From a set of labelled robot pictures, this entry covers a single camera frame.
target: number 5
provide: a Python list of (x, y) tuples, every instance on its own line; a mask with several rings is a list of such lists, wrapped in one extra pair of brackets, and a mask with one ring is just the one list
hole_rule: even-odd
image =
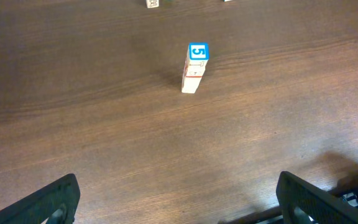
[(199, 54), (205, 54), (205, 49), (193, 49), (193, 54), (199, 55)]

